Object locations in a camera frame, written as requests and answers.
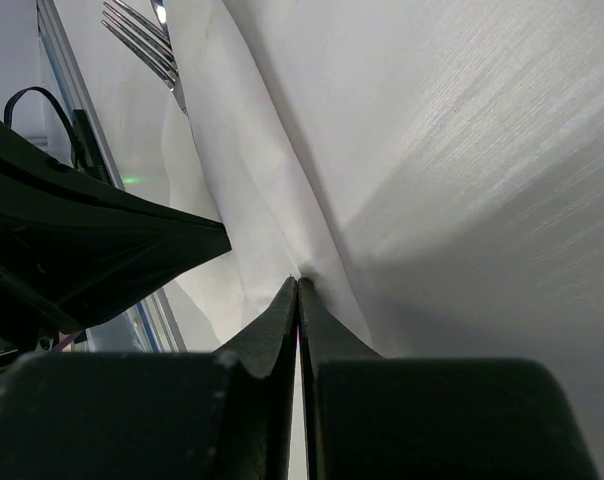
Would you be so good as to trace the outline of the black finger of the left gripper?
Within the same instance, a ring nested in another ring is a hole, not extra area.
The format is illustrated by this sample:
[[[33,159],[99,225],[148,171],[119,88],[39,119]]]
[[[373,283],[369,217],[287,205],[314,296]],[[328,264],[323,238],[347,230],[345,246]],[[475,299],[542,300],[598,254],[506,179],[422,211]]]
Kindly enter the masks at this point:
[[[221,223],[95,180],[0,121],[0,333],[102,324],[229,250]]]

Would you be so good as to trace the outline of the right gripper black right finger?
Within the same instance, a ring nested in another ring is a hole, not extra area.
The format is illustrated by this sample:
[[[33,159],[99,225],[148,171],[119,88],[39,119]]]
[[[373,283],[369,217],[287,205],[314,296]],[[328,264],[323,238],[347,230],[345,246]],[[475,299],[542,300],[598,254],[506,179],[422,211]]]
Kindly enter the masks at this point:
[[[513,358],[386,358],[298,284],[313,479],[594,479],[559,383]]]

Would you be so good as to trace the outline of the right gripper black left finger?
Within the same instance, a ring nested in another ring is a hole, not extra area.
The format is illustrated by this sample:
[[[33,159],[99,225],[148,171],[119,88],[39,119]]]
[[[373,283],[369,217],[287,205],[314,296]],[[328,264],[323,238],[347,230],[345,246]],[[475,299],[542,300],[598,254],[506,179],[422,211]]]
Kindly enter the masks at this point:
[[[297,283],[210,353],[58,353],[0,384],[0,479],[283,479]]]

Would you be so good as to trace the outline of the white paper napkin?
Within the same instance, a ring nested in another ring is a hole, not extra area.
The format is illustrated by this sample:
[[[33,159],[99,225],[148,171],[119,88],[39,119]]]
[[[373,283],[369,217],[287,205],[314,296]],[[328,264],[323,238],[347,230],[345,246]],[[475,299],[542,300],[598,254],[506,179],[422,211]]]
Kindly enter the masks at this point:
[[[365,37],[349,1],[172,1],[168,26],[206,186],[232,250],[180,282],[221,340],[289,277],[313,281],[370,347],[381,336],[338,230],[353,192],[338,87]]]

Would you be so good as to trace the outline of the silver fork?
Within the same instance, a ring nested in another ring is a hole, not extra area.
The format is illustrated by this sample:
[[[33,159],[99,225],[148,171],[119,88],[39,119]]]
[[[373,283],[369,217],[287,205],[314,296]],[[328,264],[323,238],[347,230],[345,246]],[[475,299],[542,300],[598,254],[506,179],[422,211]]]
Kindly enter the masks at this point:
[[[155,21],[125,1],[104,1],[103,7],[101,24],[163,82],[173,94],[183,114],[187,116],[188,110],[169,28],[168,34],[165,34],[153,9]]]

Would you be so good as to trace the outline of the silver knife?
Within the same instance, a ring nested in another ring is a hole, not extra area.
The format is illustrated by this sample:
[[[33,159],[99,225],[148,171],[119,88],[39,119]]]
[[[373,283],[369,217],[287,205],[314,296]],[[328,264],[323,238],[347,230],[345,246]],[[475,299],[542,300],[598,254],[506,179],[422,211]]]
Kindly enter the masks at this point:
[[[167,25],[166,9],[164,6],[164,1],[163,0],[151,0],[151,5],[152,5],[152,9],[154,11],[154,14],[156,16],[156,19],[157,19],[160,27],[165,32],[165,34],[168,34],[168,25]]]

